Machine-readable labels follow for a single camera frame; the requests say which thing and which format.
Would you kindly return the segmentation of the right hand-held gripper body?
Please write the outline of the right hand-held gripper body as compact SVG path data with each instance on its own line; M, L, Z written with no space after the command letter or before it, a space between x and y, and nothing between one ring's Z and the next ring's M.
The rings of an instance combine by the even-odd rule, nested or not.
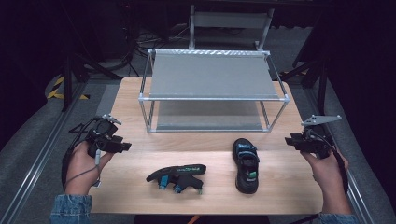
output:
M341 120L340 115L322 116L312 115L309 119L301 122L303 129L303 140L307 143L304 152L315 153L319 159L330 156L330 150L335 151L332 137L327 134L324 124Z

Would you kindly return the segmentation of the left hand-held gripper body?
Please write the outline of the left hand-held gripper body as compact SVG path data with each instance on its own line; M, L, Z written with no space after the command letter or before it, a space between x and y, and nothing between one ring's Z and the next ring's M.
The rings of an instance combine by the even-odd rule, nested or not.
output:
M110 139L118 130L116 124L120 121L113 118L110 114L104 114L102 117L94 119L96 121L93 128L88 132L85 140L89 143L88 154L94 158L96 151L109 152Z

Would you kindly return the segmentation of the black and blue child's sandal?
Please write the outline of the black and blue child's sandal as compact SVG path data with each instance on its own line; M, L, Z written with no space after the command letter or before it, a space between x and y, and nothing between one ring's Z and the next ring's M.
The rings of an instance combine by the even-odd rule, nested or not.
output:
M146 178L146 181L156 180L159 189L166 189L170 183L173 183L173 192L176 194L181 193L188 187L196 189L201 194L204 182L196 176L203 175L205 172L206 166L203 164L169 166L153 172Z
M233 143L233 160L237 166L236 188L245 194L254 194L259 186L259 163L257 148L246 138Z

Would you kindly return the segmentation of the metal shoe rack grey shelves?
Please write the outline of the metal shoe rack grey shelves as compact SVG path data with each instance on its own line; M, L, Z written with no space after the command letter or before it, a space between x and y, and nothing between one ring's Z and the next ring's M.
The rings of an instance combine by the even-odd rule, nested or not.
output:
M268 133L289 101L263 50L149 49L138 96L149 133Z

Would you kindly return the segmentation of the person's right hand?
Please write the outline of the person's right hand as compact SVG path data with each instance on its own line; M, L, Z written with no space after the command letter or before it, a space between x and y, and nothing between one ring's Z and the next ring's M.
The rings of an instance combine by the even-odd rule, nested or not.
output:
M305 152L301 155L311 166L314 179L318 182L326 201L340 201L346 197L339 164L332 152L325 159L318 159Z

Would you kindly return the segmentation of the person's left hand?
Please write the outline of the person's left hand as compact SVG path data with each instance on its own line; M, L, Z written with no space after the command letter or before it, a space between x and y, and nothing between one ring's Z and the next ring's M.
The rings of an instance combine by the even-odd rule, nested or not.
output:
M95 159L88 154L88 149L87 142L81 142L74 148L66 175L65 194L88 195L104 167L113 158L112 153L106 153L96 164Z

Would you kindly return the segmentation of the black tripod stand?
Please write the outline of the black tripod stand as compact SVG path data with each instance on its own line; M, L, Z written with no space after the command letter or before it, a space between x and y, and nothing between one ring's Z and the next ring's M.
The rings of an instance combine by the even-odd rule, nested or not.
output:
M286 81L305 72L301 85L308 89L312 89L314 84L318 82L317 109L320 115L325 114L324 106L328 78L326 63L326 59L314 60L297 66L289 72L280 73L281 80Z
M115 80L121 80L122 77L114 74L107 68L104 68L94 60L88 59L77 53L68 53L64 61L64 70L62 75L64 76L64 106L62 111L65 112L73 102L72 96L72 77L75 77L77 82L87 82L89 80L88 69L85 65L88 65L93 70L104 74L106 77Z

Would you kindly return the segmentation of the yellow and black floor tape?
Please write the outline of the yellow and black floor tape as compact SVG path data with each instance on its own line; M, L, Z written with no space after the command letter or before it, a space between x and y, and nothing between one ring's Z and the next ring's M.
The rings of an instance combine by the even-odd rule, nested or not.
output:
M63 93L58 93L59 88L61 87L61 84L63 84L64 82L64 76L60 75L55 83L53 84L52 89L50 90L47 99L51 99L51 98L56 98L56 99L64 99L64 94ZM80 100L89 100L91 99L91 96L89 94L81 94L79 96Z

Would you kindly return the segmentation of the metal floor rail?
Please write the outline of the metal floor rail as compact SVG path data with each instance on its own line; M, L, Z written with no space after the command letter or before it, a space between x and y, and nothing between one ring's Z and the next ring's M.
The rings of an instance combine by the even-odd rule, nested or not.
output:
M304 89L304 94L306 96L307 102L310 104L311 115L313 116L326 117L324 110L319 106L319 97L313 89ZM361 224L375 224L373 217L371 216L367 204L362 198L360 189L358 187L358 182L353 175L353 173L348 170L346 172L347 176L347 192L346 195L351 202L353 210L358 217Z
M0 224L14 224L85 87L86 83L76 85L64 112L63 102L49 100L0 152Z

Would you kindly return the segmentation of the grey metal frame stand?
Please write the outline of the grey metal frame stand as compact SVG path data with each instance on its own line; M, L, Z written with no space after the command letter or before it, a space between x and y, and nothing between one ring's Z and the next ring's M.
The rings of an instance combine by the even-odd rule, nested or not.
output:
M245 28L260 29L261 38L255 42L256 50L263 50L275 10L265 13L208 12L198 11L191 5L189 49L195 49L195 28Z

